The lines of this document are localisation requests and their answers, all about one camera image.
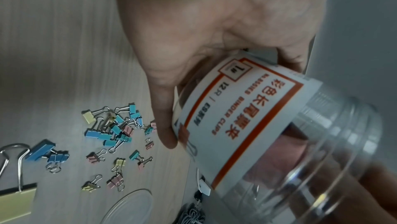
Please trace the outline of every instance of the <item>white label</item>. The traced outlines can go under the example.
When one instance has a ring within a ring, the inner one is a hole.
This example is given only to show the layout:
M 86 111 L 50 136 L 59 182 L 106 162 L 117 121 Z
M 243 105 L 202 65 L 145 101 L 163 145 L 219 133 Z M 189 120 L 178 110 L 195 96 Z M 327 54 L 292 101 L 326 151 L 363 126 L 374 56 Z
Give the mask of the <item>white label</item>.
M 222 197 L 264 154 L 321 84 L 240 53 L 203 78 L 173 128 L 206 181 Z

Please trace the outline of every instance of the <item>large binder clip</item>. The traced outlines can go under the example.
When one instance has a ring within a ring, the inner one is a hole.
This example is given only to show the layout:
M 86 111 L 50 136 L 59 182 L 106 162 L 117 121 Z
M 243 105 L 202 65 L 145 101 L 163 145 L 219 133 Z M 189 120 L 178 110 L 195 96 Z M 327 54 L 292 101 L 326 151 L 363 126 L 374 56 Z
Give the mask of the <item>large binder clip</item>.
M 11 188 L 0 192 L 0 223 L 30 214 L 36 193 L 36 184 L 23 186 L 22 183 L 22 159 L 30 152 L 28 145 L 12 144 L 0 149 L 0 154 L 5 158 L 0 170 L 0 178 L 10 161 L 10 157 L 5 151 L 11 148 L 24 148 L 25 150 L 18 157 L 18 188 Z

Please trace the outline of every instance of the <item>wooden desk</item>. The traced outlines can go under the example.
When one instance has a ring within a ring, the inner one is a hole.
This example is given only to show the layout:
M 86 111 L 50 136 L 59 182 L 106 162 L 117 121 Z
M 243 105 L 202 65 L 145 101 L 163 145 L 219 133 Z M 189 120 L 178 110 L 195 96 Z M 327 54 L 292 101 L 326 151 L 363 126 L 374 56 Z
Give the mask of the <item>wooden desk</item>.
M 0 0 L 0 146 L 34 146 L 47 138 L 70 153 L 58 174 L 45 170 L 45 159 L 24 162 L 25 183 L 38 184 L 33 211 L 10 223 L 99 223 L 119 199 L 140 188 L 153 194 L 149 223 L 175 219 L 189 167 L 180 147 L 167 150 L 153 137 L 155 146 L 146 151 L 141 131 L 133 143 L 106 154 L 105 162 L 92 165 L 85 158 L 102 144 L 84 138 L 81 111 L 129 102 L 145 124 L 153 120 L 146 77 L 124 37 L 115 0 Z M 125 190 L 108 189 L 113 161 L 128 159 L 136 149 L 154 161 L 139 172 L 136 161 L 128 160 Z M 13 159 L 0 189 L 16 186 L 15 168 Z M 82 191 L 96 174 L 103 175 L 102 188 Z

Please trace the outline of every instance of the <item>wood grain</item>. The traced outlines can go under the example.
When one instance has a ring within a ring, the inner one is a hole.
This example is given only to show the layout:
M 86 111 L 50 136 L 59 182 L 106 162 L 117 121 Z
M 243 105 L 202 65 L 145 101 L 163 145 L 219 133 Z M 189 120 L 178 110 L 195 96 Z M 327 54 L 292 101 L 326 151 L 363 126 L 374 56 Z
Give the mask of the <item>wood grain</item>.
M 144 149 L 143 131 L 105 162 L 85 156 L 102 143 L 85 139 L 81 111 L 135 102 L 144 123 L 153 120 L 147 81 L 121 28 L 115 0 L 0 0 L 0 146 L 31 146 L 43 139 L 69 150 L 62 172 L 45 171 L 46 160 L 24 162 L 25 183 L 37 183 L 32 214 L 10 223 L 99 223 L 124 195 L 147 188 L 154 198 L 149 223 L 171 223 L 183 198 L 189 158 L 182 148 Z M 125 190 L 106 188 L 113 161 L 134 150 L 154 161 L 138 171 L 136 161 L 123 170 Z M 15 160 L 0 189 L 16 185 Z M 81 191 L 102 174 L 101 189 Z

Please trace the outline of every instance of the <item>yellow large binder clip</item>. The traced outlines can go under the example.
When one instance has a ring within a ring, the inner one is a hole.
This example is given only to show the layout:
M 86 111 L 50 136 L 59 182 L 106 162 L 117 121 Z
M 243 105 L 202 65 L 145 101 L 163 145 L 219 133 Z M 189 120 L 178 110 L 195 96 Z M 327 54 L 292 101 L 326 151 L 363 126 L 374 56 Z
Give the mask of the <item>yellow large binder clip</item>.
M 18 157 L 18 187 L 0 192 L 0 224 L 30 214 L 32 202 L 36 193 L 36 184 L 23 187 L 22 159 L 30 152 L 30 147 L 28 145 L 12 144 L 6 145 L 0 149 L 0 154 L 5 158 L 0 170 L 0 178 L 10 161 L 10 157 L 5 151 L 11 148 L 24 148 L 25 150 Z

